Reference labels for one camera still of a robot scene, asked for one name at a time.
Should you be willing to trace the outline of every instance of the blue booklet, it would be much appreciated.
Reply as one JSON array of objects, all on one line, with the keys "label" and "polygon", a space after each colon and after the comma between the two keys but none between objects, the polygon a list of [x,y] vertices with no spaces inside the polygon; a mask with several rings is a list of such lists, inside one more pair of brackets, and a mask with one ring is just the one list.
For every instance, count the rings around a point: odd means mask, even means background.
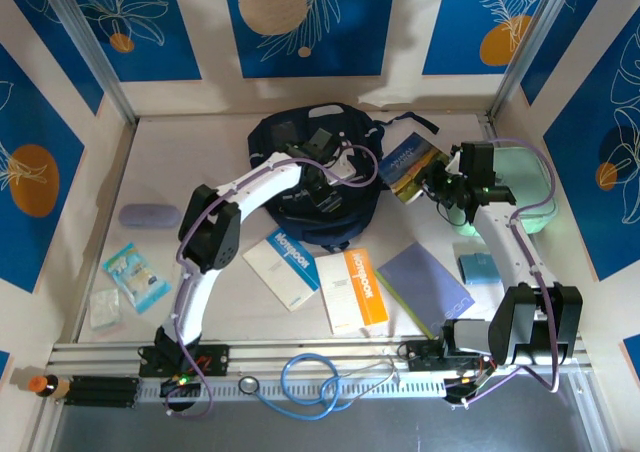
[{"label": "blue booklet", "polygon": [[425,335],[440,332],[475,302],[467,289],[415,242],[376,271],[376,276]]}]

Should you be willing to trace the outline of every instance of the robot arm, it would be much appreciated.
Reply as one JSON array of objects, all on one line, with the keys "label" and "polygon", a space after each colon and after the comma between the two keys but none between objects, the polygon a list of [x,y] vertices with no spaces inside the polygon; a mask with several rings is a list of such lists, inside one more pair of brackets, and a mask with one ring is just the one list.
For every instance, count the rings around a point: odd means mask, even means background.
[{"label": "robot arm", "polygon": [[256,173],[266,171],[264,175],[251,181],[233,197],[224,201],[224,205],[216,208],[213,211],[217,216],[216,223],[207,221],[204,227],[200,227],[200,233],[196,232],[187,244],[184,255],[185,259],[191,262],[193,273],[183,275],[178,288],[179,293],[176,294],[172,308],[173,313],[164,323],[165,333],[173,341],[177,341],[173,326],[174,314],[178,319],[177,333],[180,334],[185,345],[193,343],[200,337],[202,317],[213,284],[222,269],[238,252],[240,224],[271,198],[295,187],[300,182],[302,172],[300,165],[291,163],[274,167],[278,162],[287,159],[291,157],[285,153],[276,152],[256,169],[229,184],[218,187],[217,190],[211,190],[202,185],[194,191],[189,210],[181,226],[181,240],[206,205],[211,204],[218,197],[224,197],[230,191],[235,191],[238,184]]},{"label": "robot arm", "polygon": [[[422,171],[427,195],[446,207],[457,205],[483,238],[494,258],[505,297],[491,322],[448,320],[438,343],[413,351],[421,370],[441,370],[468,353],[491,356],[499,365],[549,364],[554,342],[558,363],[570,359],[578,333],[582,297],[575,287],[561,285],[538,256],[518,217],[516,201],[506,186],[496,185],[493,145],[463,143],[448,166],[440,162]],[[552,310],[544,299],[546,288]],[[551,339],[547,318],[553,317]]]},{"label": "robot arm", "polygon": [[[318,147],[306,149],[307,156],[309,150],[315,151],[312,156],[316,158],[330,157],[335,151],[328,142],[315,143]],[[173,370],[184,372],[188,368],[178,342],[182,341],[189,353],[195,355],[211,289],[238,251],[242,221],[272,197],[301,181],[304,183],[305,174],[299,164],[293,160],[282,164],[292,156],[304,157],[300,155],[303,149],[296,147],[290,148],[289,154],[276,153],[257,169],[217,190],[203,185],[194,192],[179,234],[184,244],[179,261],[186,261],[187,272],[181,280],[174,309],[155,338],[158,354]],[[318,174],[309,176],[318,183]],[[455,151],[449,166],[441,162],[430,164],[418,180],[423,182],[431,199],[447,207],[455,204],[465,211],[494,257],[503,279],[505,298],[491,322],[447,321],[439,339],[426,341],[423,349],[415,351],[422,360],[412,361],[410,368],[418,364],[418,370],[455,369],[456,360],[468,357],[469,353],[490,355],[500,365],[548,363],[553,355],[551,336],[546,319],[536,318],[537,310],[549,314],[540,281],[548,289],[553,304],[551,315],[557,330],[560,363],[571,358],[582,298],[574,287],[563,287],[557,282],[538,257],[519,219],[514,218],[517,208],[513,194],[508,187],[495,184],[493,145],[464,143]],[[310,196],[319,208],[334,207],[336,197],[331,188],[323,180],[319,183],[320,186],[311,184]],[[216,201],[210,211],[215,223],[204,220],[194,228],[203,212]]]}]

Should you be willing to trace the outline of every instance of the wire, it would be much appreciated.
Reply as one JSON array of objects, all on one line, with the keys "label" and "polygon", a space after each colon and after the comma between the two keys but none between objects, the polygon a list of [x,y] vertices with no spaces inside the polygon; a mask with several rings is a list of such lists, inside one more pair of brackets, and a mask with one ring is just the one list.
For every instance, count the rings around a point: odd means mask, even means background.
[{"label": "wire", "polygon": [[549,343],[550,343],[550,347],[551,347],[551,375],[552,375],[552,378],[551,378],[551,382],[548,382],[547,380],[544,379],[544,377],[539,375],[531,367],[526,366],[526,365],[519,366],[519,367],[516,367],[508,375],[506,375],[502,380],[500,380],[499,382],[493,384],[491,387],[486,389],[481,394],[478,394],[475,397],[473,397],[472,399],[470,399],[468,401],[465,401],[463,404],[461,404],[464,407],[468,407],[473,402],[481,399],[482,397],[486,396],[487,394],[490,394],[491,392],[493,392],[498,387],[501,387],[502,385],[506,384],[509,380],[513,379],[521,370],[524,370],[527,373],[529,373],[529,375],[531,375],[534,379],[536,379],[538,382],[540,382],[540,384],[542,384],[542,386],[545,387],[552,394],[554,394],[554,393],[556,393],[558,391],[558,387],[560,385],[560,371],[559,371],[559,359],[558,359],[558,338],[557,338],[557,331],[556,331],[555,316],[554,316],[554,313],[553,313],[553,304],[551,303],[551,296],[549,295],[549,290],[547,289],[547,286],[544,283],[544,278],[542,277],[542,273],[540,273],[540,271],[537,269],[537,264],[536,264],[536,262],[535,262],[535,260],[533,258],[533,255],[531,254],[531,251],[527,247],[524,239],[522,238],[522,236],[520,235],[520,232],[518,231],[517,222],[516,222],[516,219],[520,216],[520,214],[522,214],[522,212],[525,212],[527,210],[535,209],[537,207],[541,207],[543,205],[546,205],[551,201],[551,199],[553,199],[553,196],[556,193],[556,177],[555,177],[555,175],[553,173],[553,167],[551,166],[551,163],[549,162],[549,159],[547,159],[547,157],[545,156],[544,152],[542,152],[542,150],[540,150],[539,148],[531,145],[527,141],[520,140],[520,139],[512,139],[512,138],[498,138],[498,139],[489,140],[489,142],[491,142],[491,143],[513,143],[513,144],[518,144],[518,145],[520,145],[522,147],[525,147],[525,148],[531,150],[542,161],[542,163],[544,163],[544,165],[545,165],[545,167],[547,169],[547,172],[549,174],[549,181],[551,182],[551,187],[549,188],[549,194],[547,195],[547,197],[545,197],[544,200],[542,200],[542,201],[540,201],[540,202],[538,202],[536,204],[527,205],[527,206],[524,206],[524,207],[521,207],[521,208],[517,209],[511,215],[511,217],[509,218],[509,223],[510,223],[509,227],[510,227],[511,232],[513,233],[513,235],[514,235],[514,237],[516,239],[516,242],[518,242],[518,245],[520,246],[520,249],[522,250],[522,253],[524,254],[525,258],[527,259],[529,267],[532,268],[533,276],[536,279],[536,282],[538,283],[538,286],[540,287],[540,291],[542,293],[542,300],[544,302],[544,306],[545,306],[545,309],[546,309],[546,312],[547,312],[547,324],[549,326]]},{"label": "wire", "polygon": [[440,215],[440,217],[442,217],[444,220],[446,220],[450,225],[454,226],[454,227],[463,227],[467,224],[467,222],[469,222],[469,219],[467,219],[467,215],[465,213],[465,219],[464,222],[461,224],[456,224],[454,222],[452,222],[449,217],[447,217],[446,215],[444,215],[442,213],[442,210],[440,210],[440,206],[442,205],[442,202],[440,202],[439,200],[436,201],[436,210],[438,211],[438,215]]},{"label": "wire", "polygon": [[[305,360],[313,360],[316,362],[321,362],[323,364],[325,364],[327,367],[329,367],[329,369],[331,370],[332,376],[329,377],[327,380],[325,380],[322,383],[322,386],[320,387],[320,392],[318,394],[318,397],[316,397],[315,399],[301,399],[299,397],[296,397],[295,395],[293,395],[291,393],[291,388],[289,387],[288,384],[288,374],[289,371],[291,370],[291,368],[296,365],[298,362],[302,362]],[[389,380],[391,380],[393,378],[394,375],[397,374],[398,369],[396,368],[393,359],[391,357],[389,357],[389,363],[387,362],[379,362],[377,364],[372,364],[369,365],[367,367],[363,367],[361,369],[358,370],[354,370],[353,372],[350,372],[348,374],[345,375],[340,375],[338,374],[338,370],[336,369],[336,366],[334,365],[334,363],[327,357],[323,356],[323,355],[319,355],[319,354],[300,354],[297,355],[295,357],[293,357],[292,359],[289,360],[289,362],[287,362],[285,364],[285,366],[282,368],[282,373],[280,375],[280,385],[282,386],[282,391],[284,393],[284,395],[294,404],[297,405],[303,405],[303,406],[314,406],[314,405],[321,405],[324,407],[324,410],[322,412],[319,412],[318,414],[314,414],[314,415],[305,415],[305,414],[298,414],[296,412],[292,412],[290,410],[287,410],[283,407],[280,407],[279,405],[276,405],[275,403],[273,403],[272,401],[270,401],[269,399],[267,399],[264,395],[262,395],[260,393],[260,390],[258,389],[256,392],[254,392],[254,395],[256,397],[258,397],[258,399],[260,399],[260,401],[262,403],[264,403],[265,405],[267,405],[268,407],[270,407],[271,409],[275,410],[276,412],[281,413],[282,415],[285,415],[291,419],[296,419],[296,420],[304,420],[304,421],[315,421],[315,420],[320,420],[325,418],[327,415],[329,415],[331,412],[338,412],[341,410],[345,410],[346,408],[350,407],[351,404],[353,404],[356,400],[361,399],[362,397],[364,397],[366,394],[370,393],[371,391],[373,391],[374,389],[380,387],[381,385],[385,384],[386,382],[388,382]],[[367,370],[367,369],[371,369],[373,367],[377,367],[378,365],[381,364],[390,364],[391,365],[391,373],[384,378],[383,380],[381,380],[380,382],[378,382],[377,384],[369,387],[367,390],[365,390],[364,392],[362,392],[361,394],[357,395],[356,397],[354,397],[353,399],[343,403],[343,404],[338,404],[338,400],[340,399],[340,394],[341,394],[341,387],[340,387],[340,380],[344,379],[350,375],[353,375],[357,372],[361,372],[363,370]],[[330,393],[330,389],[333,387],[333,396],[331,397],[331,399],[328,398],[328,394]]]},{"label": "wire", "polygon": [[211,390],[211,386],[208,384],[204,373],[202,372],[200,367],[198,367],[198,364],[196,364],[195,360],[193,359],[193,357],[191,356],[191,354],[189,353],[189,351],[185,347],[184,342],[182,340],[182,336],[180,335],[180,330],[179,330],[179,321],[181,319],[179,311],[183,310],[184,301],[186,300],[185,298],[187,296],[188,291],[193,286],[193,277],[197,273],[197,270],[189,262],[187,262],[185,260],[183,254],[184,254],[184,251],[186,249],[187,244],[189,243],[189,241],[191,240],[191,238],[195,234],[195,232],[198,229],[198,227],[200,227],[200,225],[202,224],[202,222],[204,222],[204,220],[208,217],[208,215],[213,210],[215,210],[215,208],[218,207],[223,201],[229,200],[231,197],[236,195],[240,190],[245,188],[247,185],[251,184],[253,181],[255,181],[256,179],[262,177],[263,175],[271,172],[273,169],[277,169],[277,168],[283,167],[285,165],[308,164],[308,165],[311,165],[313,167],[317,167],[322,172],[324,172],[326,175],[332,177],[334,180],[336,180],[340,184],[346,185],[348,187],[362,188],[362,187],[367,187],[367,186],[371,185],[378,178],[378,159],[377,159],[377,157],[375,156],[375,154],[371,150],[369,150],[367,147],[364,147],[362,145],[347,145],[347,146],[344,146],[342,148],[342,153],[344,153],[344,151],[349,150],[349,149],[360,150],[360,151],[364,152],[365,155],[368,155],[371,158],[371,160],[373,162],[373,173],[371,174],[371,177],[369,177],[367,180],[365,180],[363,182],[352,182],[352,181],[349,181],[349,180],[345,180],[345,179],[339,177],[333,171],[329,170],[327,167],[325,167],[321,163],[319,163],[319,162],[317,162],[315,160],[304,158],[304,157],[281,160],[281,161],[276,162],[275,164],[273,164],[271,166],[271,168],[263,168],[263,169],[257,170],[255,173],[251,174],[249,177],[247,177],[246,179],[244,179],[243,181],[238,183],[236,185],[235,189],[230,189],[229,191],[225,192],[220,197],[218,197],[216,200],[214,200],[207,208],[205,208],[202,211],[200,216],[198,216],[198,218],[195,220],[195,222],[193,223],[191,228],[187,231],[187,233],[185,234],[184,238],[182,239],[182,242],[180,243],[180,246],[178,247],[178,251],[176,253],[176,261],[181,266],[183,266],[185,268],[185,271],[183,272],[183,280],[182,280],[182,283],[180,284],[180,287],[179,287],[177,295],[176,295],[175,306],[174,306],[173,314],[172,314],[173,326],[174,326],[174,329],[175,329],[175,334],[176,334],[176,338],[177,338],[177,341],[178,341],[178,345],[180,346],[180,349],[182,350],[182,353],[187,358],[187,361],[189,362],[189,364],[191,365],[191,367],[195,371],[196,375],[204,383],[204,386],[205,386],[205,388],[207,390],[207,393],[209,394],[209,404],[207,406],[207,409],[204,412],[199,413],[199,414],[195,414],[195,415],[184,415],[184,414],[177,415],[177,414],[172,414],[172,411],[167,410],[168,414],[174,415],[176,417],[181,417],[181,418],[201,418],[201,417],[204,417],[205,415],[209,414],[211,412],[211,410],[213,409],[213,393],[212,393],[212,390]]}]

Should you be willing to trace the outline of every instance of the green object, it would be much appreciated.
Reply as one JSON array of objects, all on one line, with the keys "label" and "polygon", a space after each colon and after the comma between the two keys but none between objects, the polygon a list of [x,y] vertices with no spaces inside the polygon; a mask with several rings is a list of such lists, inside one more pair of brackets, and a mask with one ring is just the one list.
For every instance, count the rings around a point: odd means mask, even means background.
[{"label": "green object", "polygon": [[[493,156],[493,170],[496,171],[496,185],[506,185],[516,198],[518,207],[541,202],[551,190],[549,174],[540,159],[524,147],[496,148]],[[558,213],[556,200],[532,210],[520,217],[527,234],[540,232]],[[449,220],[454,224],[465,221],[464,212],[457,207],[447,210]],[[476,228],[466,223],[453,226],[456,232],[466,237],[479,235]]]}]

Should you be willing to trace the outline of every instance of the blue cable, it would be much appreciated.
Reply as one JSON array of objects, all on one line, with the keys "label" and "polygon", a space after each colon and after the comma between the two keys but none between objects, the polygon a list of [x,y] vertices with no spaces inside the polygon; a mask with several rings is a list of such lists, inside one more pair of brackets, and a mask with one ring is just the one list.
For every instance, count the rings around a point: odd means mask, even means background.
[{"label": "blue cable", "polygon": [[[320,387],[320,394],[316,399],[300,399],[294,396],[291,392],[289,392],[289,388],[287,386],[287,374],[289,373],[289,369],[291,369],[291,367],[293,367],[298,362],[301,362],[303,360],[315,360],[317,362],[322,362],[327,367],[329,367],[329,369],[333,373],[331,377],[329,377],[327,380],[324,381],[324,383],[322,384],[322,387]],[[341,378],[342,377],[340,376],[340,374],[338,374],[338,370],[336,369],[335,365],[333,365],[333,362],[331,362],[331,360],[329,360],[327,357],[324,357],[322,355],[300,354],[295,356],[293,359],[289,360],[289,362],[285,364],[285,366],[282,369],[282,374],[280,375],[280,384],[282,385],[282,390],[284,392],[284,395],[294,404],[305,405],[305,406],[322,405],[324,407],[324,411],[316,415],[297,414],[295,412],[291,412],[290,410],[283,409],[282,407],[277,406],[276,404],[271,402],[269,399],[267,399],[264,395],[262,395],[260,393],[260,390],[257,390],[254,393],[254,395],[258,397],[258,399],[260,399],[262,403],[264,403],[265,405],[268,405],[276,412],[280,412],[282,415],[285,415],[292,419],[308,420],[308,421],[320,420],[325,418],[327,415],[329,415],[333,411],[345,410],[347,407],[349,407],[353,403],[353,401],[349,401],[349,402],[345,402],[344,404],[338,405],[338,399],[340,398],[340,379]],[[335,391],[334,391],[333,397],[331,398],[331,400],[329,400],[327,399],[327,394],[328,394],[329,387],[332,385],[335,387]]]}]

